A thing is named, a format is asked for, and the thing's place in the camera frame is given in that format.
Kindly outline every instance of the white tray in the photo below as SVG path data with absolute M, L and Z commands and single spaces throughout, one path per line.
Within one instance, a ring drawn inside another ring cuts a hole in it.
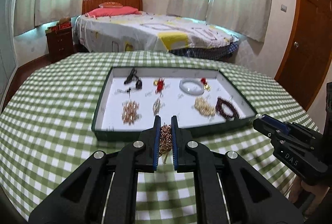
M 110 70 L 101 92 L 92 124 L 92 130 L 99 140 L 134 140 L 141 131 L 152 128 L 155 118 L 152 107 L 158 97 L 162 103 L 162 108 L 158 113 L 162 124 L 164 122 L 170 124 L 171 117 L 176 115 L 180 128 L 192 131 L 196 129 L 202 134 L 209 134 L 219 130 L 221 128 L 220 124 L 224 124 L 226 120 L 217 114 L 213 118 L 200 115 L 194 108 L 197 96 L 188 95 L 179 88 L 180 80 L 183 78 L 194 78 L 198 81 L 203 77 L 206 78 L 211 90 L 210 92 L 205 90 L 201 96 L 207 98 L 208 102 L 213 106 L 216 105 L 218 97 L 232 102 L 240 115 L 240 120 L 234 120 L 234 123 L 236 123 L 233 124 L 234 126 L 240 127 L 243 125 L 243 122 L 241 122 L 243 119 L 251 119 L 256 115 L 254 108 L 217 70 L 149 67 L 137 67 L 135 69 L 137 70 L 137 76 L 142 80 L 143 87 L 140 91 L 131 92 L 130 97 L 126 93 L 119 94 L 117 91 L 135 87 L 135 81 L 129 85 L 123 84 L 132 68 L 119 67 Z M 156 86 L 153 84 L 159 78 L 164 79 L 165 82 L 162 95 L 155 93 Z M 186 85 L 192 88 L 197 87 L 197 85 L 191 83 Z M 137 113 L 141 115 L 141 118 L 132 125 L 124 124 L 122 121 L 122 103 L 127 100 L 139 103 Z

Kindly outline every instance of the door frame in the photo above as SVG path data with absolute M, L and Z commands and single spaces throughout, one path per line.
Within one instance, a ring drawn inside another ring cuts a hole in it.
M 300 3 L 301 3 L 301 0 L 296 0 L 293 27 L 292 27 L 292 31 L 290 33 L 290 37 L 289 37 L 289 41 L 288 41 L 288 44 L 287 44 L 287 47 L 286 47 L 285 54 L 283 55 L 283 60 L 280 63 L 280 66 L 278 68 L 276 76 L 274 77 L 274 79 L 276 81 L 278 81 L 279 78 L 280 78 L 280 76 L 281 76 L 281 73 L 282 73 L 282 71 L 283 71 L 283 69 L 285 67 L 286 61 L 288 59 L 289 53 L 291 51 L 291 48 L 292 48 L 292 45 L 293 45 L 293 42 L 294 42 L 295 33 L 296 33 L 297 26 L 298 26 L 298 17 L 299 17 L 299 13 L 300 13 Z M 322 79 L 321 79 L 320 83 L 318 84 L 316 90 L 314 91 L 314 94 L 311 97 L 308 105 L 306 107 L 303 107 L 306 111 L 310 108 L 310 106 L 312 105 L 313 101 L 315 100 L 315 98 L 316 98 L 319 90 L 321 89 L 321 87 L 322 87 L 322 85 L 324 83 L 324 80 L 326 78 L 327 72 L 328 72 L 328 70 L 330 68 L 331 61 L 332 61 L 332 50 L 330 52 L 330 57 L 329 57 L 327 65 L 325 67 L 324 74 L 322 76 Z

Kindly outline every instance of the wooden door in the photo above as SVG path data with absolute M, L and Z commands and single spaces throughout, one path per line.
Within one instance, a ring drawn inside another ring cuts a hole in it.
M 332 0 L 297 0 L 289 43 L 275 80 L 309 109 L 332 59 Z

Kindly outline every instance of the silver screw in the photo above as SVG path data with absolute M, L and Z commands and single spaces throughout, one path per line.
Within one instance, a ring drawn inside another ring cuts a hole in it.
M 142 141 L 136 141 L 136 142 L 134 142 L 133 145 L 136 148 L 141 148 L 144 145 L 144 143 Z
M 190 141 L 188 142 L 188 146 L 190 148 L 196 148 L 198 146 L 198 143 L 196 143 L 195 141 Z
M 104 156 L 104 153 L 102 151 L 97 151 L 93 154 L 95 159 L 101 159 Z
M 234 152 L 234 151 L 229 151 L 229 152 L 227 153 L 227 156 L 228 156 L 230 159 L 236 159 L 237 156 L 238 156 L 238 154 L 237 154 L 236 152 Z

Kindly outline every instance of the wooden nightstand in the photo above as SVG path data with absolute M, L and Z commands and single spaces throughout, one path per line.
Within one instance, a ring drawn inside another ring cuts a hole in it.
M 72 28 L 49 32 L 46 34 L 46 38 L 49 47 L 49 58 L 52 63 L 74 53 Z

